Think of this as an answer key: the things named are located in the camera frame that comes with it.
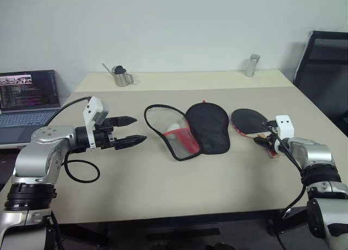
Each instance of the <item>black office chair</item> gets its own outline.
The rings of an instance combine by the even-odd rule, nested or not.
[[[348,33],[313,31],[294,85],[348,136]]]

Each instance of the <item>black paddle rubber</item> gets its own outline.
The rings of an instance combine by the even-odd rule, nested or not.
[[[221,154],[229,150],[228,115],[213,103],[197,103],[186,112],[195,137],[203,146],[203,154]]]
[[[238,109],[232,112],[232,126],[243,136],[255,138],[260,134],[269,134],[269,131],[262,125],[267,118],[255,110]]]

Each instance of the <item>laptop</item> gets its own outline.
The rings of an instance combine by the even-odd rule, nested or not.
[[[54,70],[0,73],[0,145],[30,142],[59,108]]]

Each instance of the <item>beige table top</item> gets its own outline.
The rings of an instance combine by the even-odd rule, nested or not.
[[[142,134],[148,139],[120,151],[98,149],[72,155],[71,158],[97,164],[101,177],[92,184],[80,184],[61,171],[56,185],[58,196],[52,203],[61,223],[277,209],[288,205],[300,192],[300,176],[288,159],[269,158],[262,147],[231,126],[231,148],[227,153],[176,161],[144,121],[144,109],[151,104],[167,104],[186,112],[191,105],[206,100],[223,107],[228,115],[239,108],[255,109],[270,120],[287,114],[295,136],[329,146],[342,181],[348,181],[347,137],[295,87],[76,92],[69,101],[91,94],[107,103],[108,116],[138,119],[128,127],[117,128],[117,138]],[[53,124],[83,125],[84,107],[85,103],[80,103],[66,109]],[[79,178],[95,175],[84,164],[71,164],[70,168]],[[0,193],[0,202],[4,202],[8,188],[9,184]],[[304,196],[298,205],[306,201]]]
[[[94,91],[173,91],[235,88],[290,87],[292,83],[279,71],[256,71],[247,77],[240,71],[222,72],[135,72],[135,84],[118,87],[105,72],[89,73],[74,92]]]

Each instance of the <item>black cable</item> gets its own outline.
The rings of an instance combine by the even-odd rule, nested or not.
[[[74,181],[76,181],[76,182],[79,182],[79,183],[85,183],[85,184],[86,184],[86,183],[93,183],[94,181],[98,180],[98,178],[100,177],[100,170],[99,170],[99,168],[98,168],[95,164],[93,164],[92,162],[89,162],[89,161],[87,161],[87,160],[82,160],[82,159],[68,160],[69,155],[70,155],[70,151],[66,153],[65,158],[64,158],[63,165],[64,165],[64,169],[65,169],[66,174],[67,174],[72,180],[74,180]],[[94,179],[91,179],[91,180],[82,180],[82,179],[78,179],[78,178],[74,177],[73,174],[70,172],[68,166],[67,166],[68,163],[72,163],[72,162],[82,162],[82,163],[86,163],[86,164],[88,164],[88,165],[91,165],[91,166],[94,167],[95,170],[97,171],[97,177],[94,178]]]
[[[55,240],[56,240],[57,245],[58,245],[58,250],[64,250],[64,247],[63,247],[63,245],[61,243],[60,228],[59,228],[57,219],[55,218],[55,215],[54,215],[53,211],[51,211],[51,219],[52,219],[53,227],[54,227],[54,230],[55,230]]]
[[[63,243],[65,240],[66,240],[66,238],[63,238],[63,239],[61,240],[61,242]],[[54,249],[56,249],[57,247],[58,247],[58,244],[56,243],[55,246],[54,246]]]
[[[305,192],[306,192],[306,185],[302,185],[302,190],[300,194],[294,199],[294,201],[292,201],[286,208],[283,209],[283,211],[280,213],[280,218],[283,219],[283,216],[288,211],[288,209],[292,208],[303,197]]]
[[[281,247],[283,248],[283,250],[287,250],[286,246],[284,245],[284,243],[283,243],[283,241],[282,241],[282,239],[281,239],[281,237],[280,237],[280,235],[279,235],[279,232],[276,232],[276,237],[277,237],[277,239],[278,239],[279,244],[280,244]]]
[[[297,164],[295,158],[293,157],[293,155],[290,153],[290,151],[288,150],[287,146],[285,145],[285,143],[282,141],[282,139],[272,130],[272,128],[268,127],[266,125],[265,122],[262,122],[262,125],[270,132],[272,133],[276,138],[277,140],[279,141],[279,143],[284,147],[285,149],[285,155],[287,156],[287,158],[291,161],[291,163],[294,164],[294,166],[297,168],[297,170],[301,173],[302,172],[302,169],[299,167],[299,165]]]
[[[85,99],[86,99],[87,101],[89,101],[91,98],[92,98],[92,96],[83,97],[83,98],[76,99],[76,100],[74,100],[74,101],[72,101],[72,102],[69,102],[68,104],[64,105],[64,106],[61,107],[58,111],[56,111],[56,112],[51,116],[51,118],[49,118],[49,120],[47,121],[47,123],[45,124],[45,126],[49,125],[50,122],[51,122],[59,113],[61,113],[64,109],[66,109],[67,107],[69,107],[69,106],[71,106],[71,105],[73,105],[73,104],[75,104],[75,103],[78,103],[78,102],[80,102],[80,101],[84,101]]]
[[[287,156],[287,158],[291,161],[291,163],[294,164],[294,166],[297,168],[297,170],[301,173],[302,172],[302,169],[299,167],[299,165],[297,164],[296,162],[296,159],[293,157],[293,155],[291,154],[291,152],[288,150],[288,147],[285,145],[285,143],[282,141],[282,139],[277,135],[277,133],[275,133],[273,131],[273,129],[271,127],[268,127],[266,125],[265,122],[262,122],[262,125],[270,132],[272,133],[276,139],[279,141],[279,143],[284,147],[285,149],[285,152],[284,154]],[[283,219],[284,218],[284,215],[285,213],[288,211],[288,209],[292,208],[302,197],[303,195],[305,194],[306,192],[306,186],[303,184],[302,185],[302,190],[300,192],[300,194],[286,207],[284,208],[280,214],[279,214],[279,217],[278,217],[278,220],[277,222],[279,222],[280,219]],[[281,247],[283,248],[283,250],[287,250],[286,246],[284,245],[284,243],[282,242],[282,239],[279,235],[279,230],[278,230],[278,223],[275,224],[275,234],[276,234],[276,237],[277,237],[277,240],[279,242],[279,244],[281,245]]]

